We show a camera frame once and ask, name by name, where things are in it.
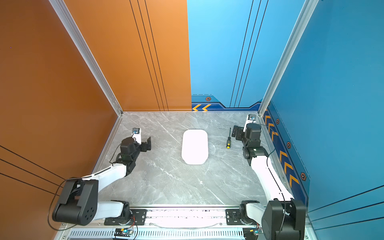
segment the screwdriver handle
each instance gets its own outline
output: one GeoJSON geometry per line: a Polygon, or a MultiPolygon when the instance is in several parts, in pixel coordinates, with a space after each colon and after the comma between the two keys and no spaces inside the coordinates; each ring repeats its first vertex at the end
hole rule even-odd
{"type": "Polygon", "coordinates": [[[231,137],[228,137],[227,148],[230,148],[230,147],[231,147],[231,137]]]}

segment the black diagonal stripe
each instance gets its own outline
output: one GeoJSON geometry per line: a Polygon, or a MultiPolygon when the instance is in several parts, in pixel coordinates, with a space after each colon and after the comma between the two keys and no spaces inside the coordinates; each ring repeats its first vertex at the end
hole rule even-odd
{"type": "Polygon", "coordinates": [[[51,172],[51,171],[49,171],[49,170],[47,170],[47,169],[43,168],[42,166],[40,166],[40,165],[38,165],[38,164],[36,164],[36,163],[34,163],[34,162],[32,162],[32,161],[30,161],[30,160],[26,159],[25,157],[22,157],[22,156],[20,156],[19,154],[15,153],[15,152],[12,152],[12,151],[11,151],[11,150],[9,150],[8,148],[5,148],[5,147],[3,147],[3,146],[1,146],[1,145],[0,145],[0,147],[2,147],[2,148],[4,148],[5,150],[7,150],[7,151],[9,151],[9,152],[11,152],[11,153],[13,153],[13,154],[15,154],[16,156],[19,156],[19,157],[21,157],[22,159],[24,159],[24,160],[27,160],[28,162],[30,162],[30,163],[32,163],[32,164],[34,164],[34,165],[36,165],[36,166],[38,166],[38,167],[40,167],[40,168],[42,168],[42,169],[46,170],[47,172],[50,172],[50,173],[52,173],[53,175],[55,175],[55,176],[58,176],[58,177],[59,177],[59,178],[61,178],[61,179],[65,179],[65,178],[63,178],[63,177],[60,177],[59,175],[57,175],[57,174],[54,174],[53,172],[51,172]]]}
{"type": "Polygon", "coordinates": [[[29,185],[29,186],[32,186],[32,187],[38,188],[38,189],[40,189],[40,190],[43,190],[43,191],[45,191],[45,192],[49,192],[49,193],[52,193],[53,195],[55,195],[53,192],[50,192],[50,191],[47,191],[47,190],[45,190],[45,189],[42,189],[42,188],[36,187],[35,185],[29,184],[29,183],[27,183],[27,182],[23,182],[23,181],[21,181],[21,180],[18,180],[18,179],[14,178],[14,177],[11,177],[11,176],[8,176],[8,175],[5,175],[4,173],[0,173],[0,174],[1,174],[1,175],[3,175],[3,176],[6,176],[6,177],[12,178],[12,179],[14,179],[14,180],[16,180],[16,181],[19,181],[19,182],[25,183],[25,184],[27,184],[27,185],[29,185]]]}
{"type": "Polygon", "coordinates": [[[155,77],[156,77],[157,87],[159,88],[159,94],[160,94],[161,104],[163,105],[163,110],[165,111],[164,103],[163,103],[163,97],[161,96],[161,91],[160,91],[159,81],[157,80],[157,74],[156,74],[155,64],[153,63],[153,57],[152,57],[152,53],[151,53],[151,47],[149,46],[149,41],[148,41],[147,31],[145,30],[145,25],[144,25],[143,15],[141,14],[141,9],[140,9],[139,0],[137,0],[137,4],[139,5],[139,11],[140,11],[140,16],[141,16],[141,21],[143,22],[143,27],[144,27],[145,37],[147,38],[147,44],[148,44],[149,54],[150,54],[150,56],[151,56],[152,65],[153,65],[153,71],[155,72],[155,77]]]}
{"type": "Polygon", "coordinates": [[[265,16],[266,7],[268,6],[268,1],[269,1],[269,0],[267,0],[266,5],[265,5],[265,9],[264,9],[264,14],[263,14],[262,22],[261,22],[261,24],[260,24],[260,28],[259,28],[259,33],[257,34],[255,47],[253,48],[253,53],[252,53],[251,61],[249,62],[249,67],[248,67],[248,71],[247,71],[247,76],[245,77],[245,80],[244,80],[243,90],[241,91],[241,96],[240,96],[240,100],[239,100],[239,105],[237,105],[237,107],[240,106],[240,101],[241,101],[241,98],[242,98],[242,96],[243,96],[245,83],[247,82],[249,69],[251,68],[251,63],[252,63],[252,59],[253,59],[253,54],[255,53],[257,40],[259,39],[260,29],[262,28],[262,24],[263,24],[263,20],[264,20],[264,16],[265,16]]]}
{"type": "Polygon", "coordinates": [[[317,220],[321,220],[321,219],[325,219],[325,218],[328,218],[328,217],[333,217],[333,216],[340,215],[340,214],[344,214],[344,213],[347,213],[347,212],[353,212],[353,211],[356,211],[356,210],[359,210],[359,209],[364,209],[366,207],[371,207],[371,206],[379,205],[379,204],[382,204],[382,203],[384,203],[384,202],[378,202],[378,203],[375,203],[375,204],[367,205],[367,206],[364,206],[364,207],[359,207],[359,208],[348,210],[348,211],[341,212],[341,213],[338,213],[338,214],[333,214],[333,215],[330,215],[330,216],[327,216],[327,217],[318,218],[318,219],[315,219],[315,220],[311,220],[311,222],[314,222],[314,221],[317,221],[317,220]]]}
{"type": "Polygon", "coordinates": [[[253,1],[254,1],[254,0],[252,0],[251,10],[249,11],[249,17],[248,17],[248,22],[247,22],[247,28],[245,29],[245,35],[244,35],[244,40],[243,40],[243,46],[242,46],[242,48],[241,48],[239,64],[237,65],[237,71],[236,71],[235,83],[233,84],[233,90],[232,90],[231,102],[229,103],[229,107],[231,107],[231,104],[232,104],[232,98],[233,98],[233,93],[235,92],[236,79],[237,79],[237,74],[239,73],[239,67],[240,67],[241,55],[243,54],[244,43],[245,43],[245,37],[247,36],[247,30],[248,30],[249,19],[251,18],[251,12],[252,12],[253,1]]]}
{"type": "Polygon", "coordinates": [[[244,61],[244,66],[243,66],[243,72],[241,73],[240,83],[239,83],[239,88],[237,89],[237,94],[236,94],[236,99],[235,99],[234,107],[236,106],[237,96],[238,96],[238,94],[239,94],[239,90],[240,90],[240,86],[241,86],[241,79],[243,78],[244,69],[245,69],[245,64],[247,63],[247,58],[248,58],[249,48],[250,48],[250,46],[251,46],[252,37],[253,37],[253,31],[255,30],[256,20],[257,20],[257,16],[259,15],[259,10],[260,10],[260,5],[261,5],[261,3],[262,3],[262,2],[261,2],[261,0],[260,0],[259,8],[257,9],[257,14],[256,14],[256,18],[255,18],[255,23],[254,23],[254,25],[253,25],[253,29],[252,29],[251,40],[249,40],[249,45],[248,45],[247,55],[245,56],[245,61],[244,61]]]}
{"type": "Polygon", "coordinates": [[[129,0],[129,3],[130,3],[130,5],[131,5],[133,18],[135,19],[137,32],[138,32],[138,34],[139,34],[139,38],[140,38],[140,42],[141,42],[141,47],[143,48],[143,53],[144,53],[144,57],[145,57],[145,62],[147,63],[147,67],[148,67],[148,71],[149,71],[149,76],[151,77],[152,86],[153,86],[153,91],[155,92],[155,97],[156,97],[157,105],[158,105],[158,107],[159,107],[159,111],[161,111],[161,110],[160,110],[159,100],[157,99],[157,94],[156,94],[156,90],[155,90],[155,85],[153,84],[153,79],[152,79],[151,71],[149,70],[149,65],[148,65],[148,61],[147,61],[147,56],[145,55],[144,45],[143,45],[143,42],[142,42],[142,40],[141,40],[141,36],[140,36],[140,32],[139,32],[139,27],[137,26],[137,21],[136,21],[135,13],[133,12],[133,7],[132,7],[132,2],[131,2],[131,0],[129,0]]]}
{"type": "Polygon", "coordinates": [[[144,0],[144,2],[145,2],[145,8],[147,9],[147,15],[148,15],[149,27],[151,28],[151,34],[152,34],[153,45],[155,46],[155,54],[156,54],[156,58],[157,58],[157,64],[159,65],[159,72],[160,72],[161,84],[163,85],[164,97],[165,97],[165,99],[166,99],[167,110],[169,111],[169,108],[168,108],[168,101],[167,101],[167,95],[166,95],[166,90],[165,90],[165,88],[164,88],[163,77],[162,77],[162,75],[161,75],[161,68],[160,68],[160,63],[159,63],[159,57],[157,56],[157,50],[156,50],[155,39],[154,39],[154,37],[153,37],[151,21],[149,20],[149,13],[148,13],[148,8],[147,8],[147,1],[144,0]]]}
{"type": "Polygon", "coordinates": [[[350,198],[353,198],[353,197],[359,196],[359,195],[361,195],[361,194],[364,194],[364,193],[367,193],[367,192],[370,192],[370,191],[373,191],[373,190],[379,189],[379,188],[381,188],[381,187],[384,187],[384,185],[381,185],[381,186],[379,186],[379,187],[375,187],[375,188],[372,188],[372,189],[370,189],[370,190],[367,190],[367,191],[365,191],[365,192],[362,192],[362,193],[359,193],[359,194],[356,194],[356,195],[353,195],[353,196],[350,196],[350,197],[347,197],[347,198],[341,199],[341,200],[339,200],[339,201],[337,201],[337,202],[333,202],[333,203],[331,203],[331,204],[328,204],[328,205],[325,205],[325,206],[322,206],[322,207],[316,208],[316,209],[314,209],[314,210],[311,210],[311,211],[309,211],[309,212],[313,212],[313,211],[316,211],[316,210],[322,209],[323,207],[328,207],[328,206],[330,206],[330,205],[332,205],[332,204],[336,204],[336,203],[338,203],[338,202],[342,202],[342,201],[344,201],[344,200],[347,200],[347,199],[350,199],[350,198]]]}
{"type": "Polygon", "coordinates": [[[17,167],[18,169],[21,169],[21,170],[23,170],[23,171],[25,171],[25,172],[27,172],[27,173],[30,173],[30,174],[32,174],[32,175],[34,175],[34,176],[36,176],[36,177],[39,177],[39,178],[41,178],[41,179],[43,179],[43,180],[46,180],[47,182],[50,182],[50,183],[52,183],[52,184],[58,186],[58,184],[56,184],[56,183],[54,183],[54,182],[51,182],[51,181],[49,181],[49,180],[47,180],[47,179],[45,179],[45,178],[43,178],[43,177],[37,176],[36,174],[31,173],[31,172],[29,172],[29,171],[27,171],[27,170],[25,170],[25,169],[22,169],[21,167],[18,167],[18,166],[14,165],[14,164],[12,164],[12,163],[10,163],[10,162],[7,162],[6,160],[3,160],[3,159],[1,159],[1,158],[0,158],[0,160],[3,161],[3,162],[8,163],[9,165],[12,165],[12,166],[14,166],[14,167],[17,167]]]}
{"type": "Polygon", "coordinates": [[[321,230],[321,229],[332,228],[332,227],[345,226],[345,225],[355,224],[355,223],[360,223],[360,222],[368,222],[368,221],[373,221],[373,220],[378,220],[378,219],[383,219],[383,218],[384,218],[384,217],[377,217],[377,218],[371,218],[371,219],[362,220],[362,221],[357,221],[357,222],[350,222],[350,223],[340,224],[340,225],[331,226],[331,227],[323,227],[323,228],[315,229],[315,231],[317,231],[317,230],[321,230]]]}

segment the robotic arm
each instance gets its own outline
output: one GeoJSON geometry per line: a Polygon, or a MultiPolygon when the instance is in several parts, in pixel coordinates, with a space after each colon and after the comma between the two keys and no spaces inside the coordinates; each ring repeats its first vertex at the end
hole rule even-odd
{"type": "Polygon", "coordinates": [[[52,213],[52,219],[56,222],[84,226],[93,220],[113,218],[120,225],[127,224],[131,219],[129,203],[98,202],[98,193],[114,181],[130,174],[136,166],[139,153],[150,149],[151,138],[148,138],[147,142],[141,142],[140,128],[134,128],[132,137],[121,142],[121,153],[111,166],[94,174],[66,181],[52,213]]]}
{"type": "Polygon", "coordinates": [[[243,156],[263,186],[267,207],[258,201],[242,201],[240,218],[244,224],[258,223],[267,240],[303,240],[306,207],[294,199],[273,169],[269,153],[260,146],[261,125],[249,114],[244,127],[233,127],[232,137],[243,143],[243,156]]]}

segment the screwdriver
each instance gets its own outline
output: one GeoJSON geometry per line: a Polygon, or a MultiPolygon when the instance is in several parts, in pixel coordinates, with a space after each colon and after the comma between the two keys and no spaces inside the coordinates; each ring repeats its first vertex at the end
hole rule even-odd
{"type": "Polygon", "coordinates": [[[230,148],[230,147],[231,147],[231,128],[229,128],[229,137],[227,140],[227,148],[230,148]]]}

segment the gray marble tabletop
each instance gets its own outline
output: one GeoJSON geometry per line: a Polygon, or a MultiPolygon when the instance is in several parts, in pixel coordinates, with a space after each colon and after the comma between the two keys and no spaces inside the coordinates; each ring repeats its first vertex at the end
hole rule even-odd
{"type": "MultiPolygon", "coordinates": [[[[257,175],[242,156],[242,143],[232,137],[231,148],[225,146],[229,128],[243,126],[247,114],[125,112],[101,168],[109,165],[114,150],[121,140],[131,136],[133,127],[141,128],[143,141],[151,137],[152,150],[141,152],[133,172],[104,188],[99,201],[238,205],[242,200],[258,200],[267,204],[257,175]],[[188,165],[181,158],[183,133],[188,129],[202,129],[208,134],[209,156],[202,165],[188,165]]],[[[265,139],[261,140],[270,151],[265,139]]]]}

